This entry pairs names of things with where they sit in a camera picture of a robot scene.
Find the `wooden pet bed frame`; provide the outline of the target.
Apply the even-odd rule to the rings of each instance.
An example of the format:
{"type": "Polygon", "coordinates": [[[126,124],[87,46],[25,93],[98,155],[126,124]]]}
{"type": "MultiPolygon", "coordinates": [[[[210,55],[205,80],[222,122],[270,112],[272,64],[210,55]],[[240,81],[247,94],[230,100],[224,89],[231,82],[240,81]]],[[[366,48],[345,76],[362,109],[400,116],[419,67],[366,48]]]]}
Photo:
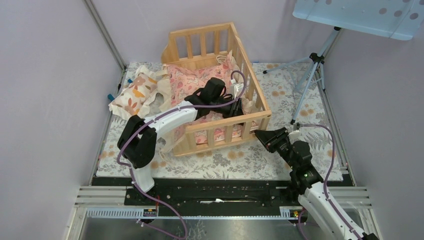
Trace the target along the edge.
{"type": "Polygon", "coordinates": [[[254,130],[266,130],[272,111],[253,71],[233,22],[172,31],[161,55],[163,64],[189,70],[218,65],[218,56],[231,53],[248,84],[244,93],[249,114],[188,125],[164,152],[185,156],[255,140],[254,130]]]}

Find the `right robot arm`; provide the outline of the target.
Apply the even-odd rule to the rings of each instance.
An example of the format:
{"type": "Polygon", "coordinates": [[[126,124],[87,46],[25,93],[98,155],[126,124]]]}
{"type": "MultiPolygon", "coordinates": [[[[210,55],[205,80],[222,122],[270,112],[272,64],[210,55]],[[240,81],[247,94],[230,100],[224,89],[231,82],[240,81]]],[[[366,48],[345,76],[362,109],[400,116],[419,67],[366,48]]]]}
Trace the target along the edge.
{"type": "Polygon", "coordinates": [[[255,130],[264,148],[278,155],[289,165],[290,184],[287,201],[301,205],[331,240],[376,240],[375,233],[366,233],[335,200],[327,183],[312,164],[310,145],[302,140],[291,142],[289,131],[255,130]]]}

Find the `pink patterned bed cushion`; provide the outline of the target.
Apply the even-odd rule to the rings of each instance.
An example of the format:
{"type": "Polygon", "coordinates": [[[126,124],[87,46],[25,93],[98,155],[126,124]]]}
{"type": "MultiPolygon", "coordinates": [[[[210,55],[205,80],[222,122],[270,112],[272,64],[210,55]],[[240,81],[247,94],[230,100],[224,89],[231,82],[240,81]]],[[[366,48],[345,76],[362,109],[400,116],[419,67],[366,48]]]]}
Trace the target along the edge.
{"type": "MultiPolygon", "coordinates": [[[[169,80],[172,95],[171,95],[171,106],[174,107],[184,100],[185,97],[193,94],[197,89],[203,88],[207,81],[210,78],[218,78],[225,82],[227,88],[230,87],[231,83],[231,73],[234,70],[240,70],[237,65],[235,58],[228,54],[224,57],[224,55],[218,55],[216,57],[218,61],[218,65],[200,68],[196,70],[190,70],[184,67],[165,64],[164,69],[166,68],[169,80]]],[[[248,100],[246,98],[246,92],[241,97],[242,100],[242,110],[244,114],[250,114],[257,112],[257,108],[254,106],[254,102],[252,100],[248,100]]],[[[200,118],[196,121],[189,122],[187,124],[181,125],[174,130],[176,140],[182,138],[183,133],[185,132],[185,127],[187,125],[196,125],[201,123],[207,123],[211,121],[217,121],[223,119],[223,115],[218,112],[211,112],[200,118]]],[[[241,125],[236,125],[233,127],[232,137],[239,137],[241,134],[241,125]]],[[[224,139],[224,127],[216,128],[214,130],[214,140],[221,141],[224,139]]],[[[195,141],[197,144],[205,144],[208,142],[207,132],[205,130],[195,132],[195,141]]]]}

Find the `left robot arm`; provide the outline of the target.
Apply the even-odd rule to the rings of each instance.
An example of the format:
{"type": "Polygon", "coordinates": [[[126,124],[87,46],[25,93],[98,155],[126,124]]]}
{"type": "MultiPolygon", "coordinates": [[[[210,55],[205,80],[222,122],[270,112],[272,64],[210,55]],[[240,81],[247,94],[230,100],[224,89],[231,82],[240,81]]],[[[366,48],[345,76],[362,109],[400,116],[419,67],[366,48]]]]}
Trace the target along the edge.
{"type": "Polygon", "coordinates": [[[130,170],[133,185],[138,189],[136,199],[144,206],[155,200],[155,185],[151,173],[151,161],[156,153],[157,140],[174,129],[198,120],[211,111],[224,118],[241,116],[241,96],[247,87],[244,79],[237,96],[226,93],[225,83],[216,77],[209,79],[204,87],[198,88],[176,106],[156,115],[129,118],[117,142],[119,153],[117,163],[130,170]]]}

